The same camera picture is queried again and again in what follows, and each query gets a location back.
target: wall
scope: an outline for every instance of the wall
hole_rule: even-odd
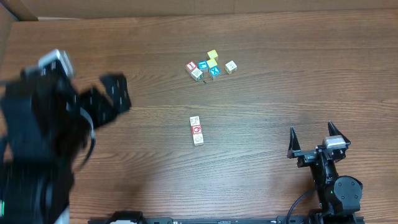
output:
[[[15,19],[10,15],[7,9],[0,4],[0,68],[7,48],[8,35],[10,34],[13,22],[15,22]]]
[[[396,0],[8,0],[35,17],[104,18],[246,12],[382,9]]]

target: stack of blocks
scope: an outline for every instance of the stack of blocks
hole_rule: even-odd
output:
[[[198,66],[195,62],[189,62],[186,64],[185,68],[191,77],[197,82],[203,78],[203,72],[209,72],[210,77],[215,79],[221,74],[221,70],[217,66],[218,54],[216,50],[211,50],[207,52],[207,61],[198,62]],[[237,66],[233,61],[228,62],[225,65],[225,70],[228,74],[232,74],[237,70]]]
[[[201,132],[199,116],[190,117],[190,121],[191,121],[193,144],[195,146],[201,146],[203,145],[203,134]]]

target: white block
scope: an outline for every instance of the white block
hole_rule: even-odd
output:
[[[203,134],[202,133],[193,135],[193,144],[195,146],[203,145]]]
[[[195,68],[194,71],[191,72],[191,76],[197,82],[203,78],[203,72],[199,70],[199,68]]]
[[[230,61],[227,64],[225,64],[225,70],[228,72],[228,74],[234,73],[238,69],[238,66],[236,66],[234,61]]]
[[[189,120],[191,121],[191,126],[199,125],[199,116],[190,117]]]

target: block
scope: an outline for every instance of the block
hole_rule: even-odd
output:
[[[198,68],[202,72],[209,72],[209,66],[207,65],[206,61],[198,62]]]
[[[198,116],[190,117],[191,130],[193,137],[193,145],[201,146],[203,145],[203,133],[201,131],[200,120]]]
[[[236,66],[234,61],[230,61],[227,64],[225,64],[225,70],[228,72],[228,74],[234,73],[238,69],[238,66]]]
[[[209,66],[209,69],[213,68],[214,66],[217,66],[217,62],[215,59],[210,59],[207,61],[207,65]]]
[[[220,69],[215,66],[209,70],[210,76],[215,79],[221,73]]]
[[[212,58],[218,62],[218,54],[216,50],[211,50],[207,52],[207,59],[212,59]]]
[[[201,72],[199,68],[195,68],[194,71],[191,72],[191,77],[198,82],[203,78],[203,72]]]
[[[191,72],[194,71],[195,68],[197,68],[197,65],[195,65],[194,62],[189,62],[185,66],[185,69],[187,69],[187,72],[189,72],[189,74],[191,74]]]
[[[194,146],[203,145],[203,135],[202,134],[194,134],[193,135],[193,145]]]

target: tabletop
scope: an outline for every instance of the tabletop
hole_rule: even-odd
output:
[[[133,105],[97,131],[71,192],[71,223],[116,210],[285,215],[313,187],[310,169],[286,158],[289,128],[311,150],[329,120],[352,142],[336,168],[364,185],[358,215],[398,222],[398,10],[15,22],[0,78],[55,48],[70,54],[80,91],[123,72]],[[213,49],[221,76],[196,82],[185,64]],[[200,117],[203,146],[193,145],[191,116]],[[315,195],[294,214],[311,208]]]

